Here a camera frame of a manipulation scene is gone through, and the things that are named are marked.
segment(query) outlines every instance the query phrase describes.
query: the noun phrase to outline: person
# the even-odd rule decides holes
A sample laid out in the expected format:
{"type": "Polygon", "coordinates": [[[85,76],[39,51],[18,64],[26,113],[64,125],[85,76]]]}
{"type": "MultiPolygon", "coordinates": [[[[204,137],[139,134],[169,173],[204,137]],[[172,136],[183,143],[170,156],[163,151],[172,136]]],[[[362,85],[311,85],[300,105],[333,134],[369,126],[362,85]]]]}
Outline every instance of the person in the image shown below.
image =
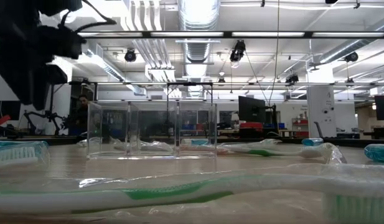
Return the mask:
{"type": "Polygon", "coordinates": [[[77,110],[77,117],[75,124],[83,133],[87,131],[87,122],[88,122],[88,98],[86,95],[82,94],[78,96],[78,100],[81,103],[81,107],[77,110]]]}

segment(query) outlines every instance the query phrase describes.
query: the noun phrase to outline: clear acrylic box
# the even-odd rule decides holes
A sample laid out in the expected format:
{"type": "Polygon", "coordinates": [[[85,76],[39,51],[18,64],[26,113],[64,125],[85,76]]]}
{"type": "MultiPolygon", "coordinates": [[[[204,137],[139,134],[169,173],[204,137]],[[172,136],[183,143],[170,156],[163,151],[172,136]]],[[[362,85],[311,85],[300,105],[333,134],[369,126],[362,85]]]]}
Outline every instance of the clear acrylic box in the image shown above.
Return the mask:
{"type": "Polygon", "coordinates": [[[217,106],[205,102],[91,102],[90,159],[198,159],[217,155],[217,106]]]}

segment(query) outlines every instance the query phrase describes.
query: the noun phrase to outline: security camera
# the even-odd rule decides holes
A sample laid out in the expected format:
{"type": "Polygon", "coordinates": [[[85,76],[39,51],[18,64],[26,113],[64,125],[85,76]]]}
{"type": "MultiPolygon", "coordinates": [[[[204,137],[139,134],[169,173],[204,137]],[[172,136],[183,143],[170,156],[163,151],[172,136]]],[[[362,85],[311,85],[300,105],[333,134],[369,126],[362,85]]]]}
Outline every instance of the security camera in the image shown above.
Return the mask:
{"type": "Polygon", "coordinates": [[[124,59],[126,62],[134,62],[136,60],[135,49],[128,49],[124,59]]]}

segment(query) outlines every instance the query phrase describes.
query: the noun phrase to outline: computer monitor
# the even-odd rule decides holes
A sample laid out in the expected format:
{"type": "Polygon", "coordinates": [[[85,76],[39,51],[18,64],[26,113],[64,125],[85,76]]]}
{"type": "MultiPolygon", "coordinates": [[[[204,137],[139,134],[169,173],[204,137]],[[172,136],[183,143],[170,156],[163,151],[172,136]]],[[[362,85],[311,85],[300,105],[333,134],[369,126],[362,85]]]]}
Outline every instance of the computer monitor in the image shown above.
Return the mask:
{"type": "Polygon", "coordinates": [[[265,101],[239,96],[240,121],[265,123],[265,101]]]}
{"type": "Polygon", "coordinates": [[[374,96],[374,100],[376,102],[376,114],[377,120],[384,121],[384,95],[382,96],[374,96]]]}

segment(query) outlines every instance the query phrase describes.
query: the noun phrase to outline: table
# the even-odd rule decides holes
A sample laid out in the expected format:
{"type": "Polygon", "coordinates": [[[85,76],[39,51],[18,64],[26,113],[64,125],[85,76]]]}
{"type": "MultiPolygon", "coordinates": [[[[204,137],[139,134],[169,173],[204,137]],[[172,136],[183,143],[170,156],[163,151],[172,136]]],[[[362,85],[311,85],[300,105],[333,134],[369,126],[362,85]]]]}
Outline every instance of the table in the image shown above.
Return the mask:
{"type": "MultiPolygon", "coordinates": [[[[363,149],[340,149],[351,164],[373,164],[363,149]]],[[[18,169],[16,175],[43,178],[127,178],[190,172],[254,169],[290,164],[321,163],[300,157],[218,156],[213,159],[181,160],[86,160],[86,149],[76,145],[50,147],[50,166],[45,170],[18,169]]],[[[0,170],[0,176],[10,175],[0,170]]],[[[72,217],[2,217],[0,223],[323,223],[321,194],[273,190],[232,195],[200,205],[168,205],[132,208],[72,217]]]]}

